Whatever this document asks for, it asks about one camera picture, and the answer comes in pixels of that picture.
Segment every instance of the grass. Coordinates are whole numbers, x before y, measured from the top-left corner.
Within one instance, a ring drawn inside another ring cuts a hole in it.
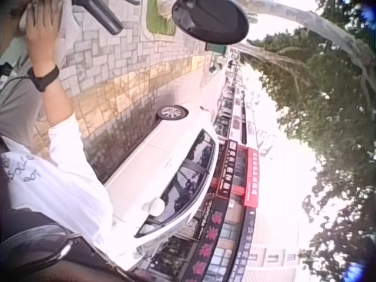
[[[158,15],[157,0],[147,0],[146,27],[151,33],[175,35],[176,25],[172,18]]]

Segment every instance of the black smartwatch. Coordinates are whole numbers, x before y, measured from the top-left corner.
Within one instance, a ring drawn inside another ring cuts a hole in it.
[[[46,90],[46,87],[50,85],[56,78],[58,78],[59,73],[59,68],[55,65],[55,68],[49,73],[47,73],[44,77],[36,78],[34,75],[33,68],[30,68],[28,70],[28,77],[34,83],[35,87],[39,92],[44,92]]]

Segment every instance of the wrist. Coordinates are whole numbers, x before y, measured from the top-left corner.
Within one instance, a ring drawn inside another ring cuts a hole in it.
[[[36,78],[42,78],[49,74],[56,66],[53,60],[45,61],[38,64],[32,64],[33,66],[33,73]]]

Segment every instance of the white car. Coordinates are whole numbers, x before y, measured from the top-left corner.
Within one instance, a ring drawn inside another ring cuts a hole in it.
[[[165,106],[157,115],[159,124],[105,184],[114,208],[108,255],[125,270],[192,219],[218,157],[205,108]]]

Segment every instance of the black mirror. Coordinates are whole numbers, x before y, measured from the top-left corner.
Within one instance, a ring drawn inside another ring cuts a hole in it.
[[[246,14],[232,0],[177,0],[172,18],[185,33],[213,44],[238,43],[249,31]]]

